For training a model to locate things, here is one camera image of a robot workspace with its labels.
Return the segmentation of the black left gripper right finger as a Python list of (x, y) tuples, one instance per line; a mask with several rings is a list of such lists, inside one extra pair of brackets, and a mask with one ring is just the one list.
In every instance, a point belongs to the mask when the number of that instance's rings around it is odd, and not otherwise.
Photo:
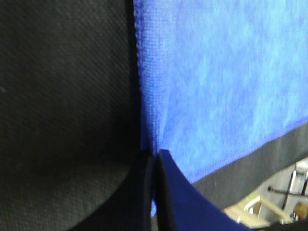
[(185, 178), (168, 150), (156, 159), (157, 225), (160, 231), (248, 231), (204, 198)]

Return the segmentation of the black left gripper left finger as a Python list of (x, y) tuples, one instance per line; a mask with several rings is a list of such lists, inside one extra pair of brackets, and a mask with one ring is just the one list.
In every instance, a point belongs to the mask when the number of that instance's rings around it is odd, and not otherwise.
[(118, 189), (72, 231), (150, 231), (154, 157), (140, 151)]

